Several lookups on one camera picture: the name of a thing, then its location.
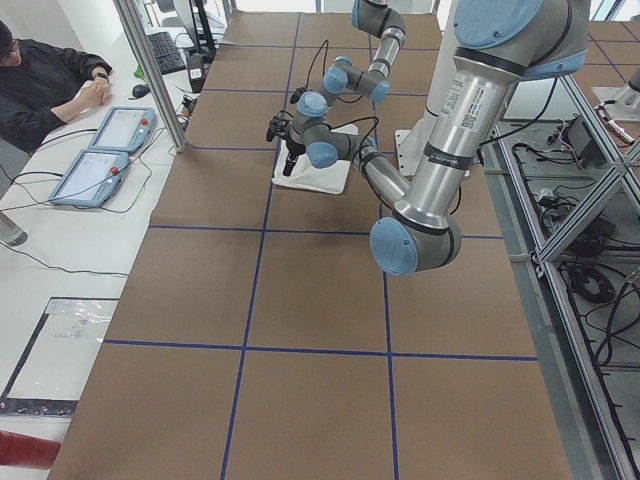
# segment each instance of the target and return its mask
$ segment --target computer mouse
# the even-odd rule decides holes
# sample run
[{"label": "computer mouse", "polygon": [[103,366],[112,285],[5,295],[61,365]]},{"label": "computer mouse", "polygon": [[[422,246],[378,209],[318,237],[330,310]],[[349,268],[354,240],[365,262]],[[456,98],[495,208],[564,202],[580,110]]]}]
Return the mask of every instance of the computer mouse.
[{"label": "computer mouse", "polygon": [[131,90],[131,95],[133,98],[142,98],[150,91],[149,85],[139,83],[138,85],[134,85],[133,90]]}]

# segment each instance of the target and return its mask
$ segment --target white table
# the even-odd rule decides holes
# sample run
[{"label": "white table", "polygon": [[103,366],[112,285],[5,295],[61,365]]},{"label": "white table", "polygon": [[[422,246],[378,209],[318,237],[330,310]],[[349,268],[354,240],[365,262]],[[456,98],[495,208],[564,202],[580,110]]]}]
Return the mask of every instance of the white table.
[{"label": "white table", "polygon": [[[112,55],[105,55],[105,59],[114,67],[110,104],[84,113],[52,132],[48,138],[85,128],[97,128],[109,106],[154,107],[151,94],[139,100],[130,98],[132,87],[141,82],[133,76],[137,62],[124,35],[115,42]],[[187,73],[183,70],[164,78],[172,103],[177,108],[183,96],[180,89],[190,91]],[[162,119],[159,118],[156,132],[162,126]],[[91,138],[92,134],[87,133],[49,143],[33,155],[23,172],[64,173],[78,151],[85,148]],[[128,273],[171,168],[174,153],[166,132],[144,153],[142,158],[152,171],[152,176],[140,198],[127,213],[48,205],[7,211],[7,215],[29,235],[28,240],[17,248],[49,265],[69,270]],[[104,206],[112,210],[127,209],[140,192],[148,174],[147,168],[134,162],[115,196]],[[57,181],[57,177],[46,175],[28,175],[18,179],[39,201],[46,201]],[[0,209],[32,203],[24,189],[14,185],[0,200]],[[50,270],[5,248],[0,248],[0,271],[0,390],[7,384],[50,297],[119,298],[126,282],[125,278],[117,276]],[[68,423],[68,419],[0,417],[0,429],[58,441],[64,437]],[[0,480],[36,478],[46,478],[46,472],[0,467]]]}]

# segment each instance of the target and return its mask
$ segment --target tablet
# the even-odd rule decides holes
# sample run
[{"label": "tablet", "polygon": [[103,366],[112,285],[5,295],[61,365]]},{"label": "tablet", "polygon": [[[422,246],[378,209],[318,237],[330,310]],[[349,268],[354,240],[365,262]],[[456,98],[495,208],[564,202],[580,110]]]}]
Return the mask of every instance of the tablet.
[{"label": "tablet", "polygon": [[127,152],[85,149],[49,196],[49,203],[99,207],[115,192],[129,167]]},{"label": "tablet", "polygon": [[133,153],[144,144],[155,125],[153,108],[111,107],[89,148]]}]

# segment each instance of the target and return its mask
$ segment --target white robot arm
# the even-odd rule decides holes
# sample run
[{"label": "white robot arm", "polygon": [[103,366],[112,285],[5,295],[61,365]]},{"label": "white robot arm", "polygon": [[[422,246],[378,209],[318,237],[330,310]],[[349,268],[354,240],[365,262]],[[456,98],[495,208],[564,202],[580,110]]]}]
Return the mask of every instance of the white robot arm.
[{"label": "white robot arm", "polygon": [[411,182],[377,151],[373,140],[332,133],[324,120],[346,90],[376,102],[386,97],[387,78],[406,35],[402,18],[387,4],[354,3],[353,25],[382,39],[368,72],[337,58],[322,87],[302,93],[294,119],[278,126],[274,117],[270,132],[271,139],[277,135],[287,141],[293,157],[306,151],[317,168],[339,158],[352,162],[392,210],[391,217],[371,230],[376,262],[390,274],[411,275],[446,265],[458,254],[462,236],[448,208],[518,82],[566,75],[584,64],[589,0],[458,2],[453,32],[445,32],[443,41],[455,46],[447,36],[456,37],[455,75]]}]

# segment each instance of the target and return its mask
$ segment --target keyboard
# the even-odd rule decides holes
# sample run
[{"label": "keyboard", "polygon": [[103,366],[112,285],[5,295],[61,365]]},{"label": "keyboard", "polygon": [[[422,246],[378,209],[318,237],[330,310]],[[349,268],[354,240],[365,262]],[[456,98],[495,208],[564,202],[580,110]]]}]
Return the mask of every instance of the keyboard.
[{"label": "keyboard", "polygon": [[173,43],[168,32],[150,33],[147,38],[162,75],[187,68],[180,56],[180,50]]}]

